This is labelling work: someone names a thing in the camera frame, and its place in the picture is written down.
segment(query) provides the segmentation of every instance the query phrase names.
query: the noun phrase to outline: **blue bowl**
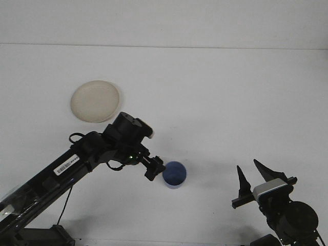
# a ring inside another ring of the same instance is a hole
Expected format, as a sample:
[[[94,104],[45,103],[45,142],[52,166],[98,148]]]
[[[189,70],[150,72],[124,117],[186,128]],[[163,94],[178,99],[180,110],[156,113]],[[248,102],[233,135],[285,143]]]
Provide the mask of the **blue bowl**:
[[[170,161],[162,173],[164,183],[171,189],[179,188],[187,177],[187,170],[178,161]]]

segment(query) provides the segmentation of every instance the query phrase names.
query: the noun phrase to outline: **paper plate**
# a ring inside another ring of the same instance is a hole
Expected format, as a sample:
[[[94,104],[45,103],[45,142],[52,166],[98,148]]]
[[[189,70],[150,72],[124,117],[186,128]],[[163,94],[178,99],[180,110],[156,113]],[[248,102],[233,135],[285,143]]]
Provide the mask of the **paper plate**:
[[[71,98],[73,114],[87,122],[103,122],[114,115],[119,106],[119,91],[110,82],[94,80],[77,88]]]

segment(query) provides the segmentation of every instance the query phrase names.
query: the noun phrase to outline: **white backdrop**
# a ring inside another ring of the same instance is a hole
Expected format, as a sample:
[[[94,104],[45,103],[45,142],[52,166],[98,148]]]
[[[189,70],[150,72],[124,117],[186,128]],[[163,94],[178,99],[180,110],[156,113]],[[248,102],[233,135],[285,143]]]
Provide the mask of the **white backdrop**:
[[[0,1],[0,43],[328,49],[326,0]]]
[[[142,165],[98,167],[73,189],[62,225],[74,237],[248,243],[271,233],[255,202],[236,210],[236,165],[263,183],[253,158],[297,176],[291,197],[310,204],[328,237],[328,52],[0,45],[0,193],[23,183],[70,146],[82,122],[69,101],[81,84],[109,80],[121,110],[155,129],[152,155],[185,164],[177,190]],[[32,227],[56,223],[64,197]]]

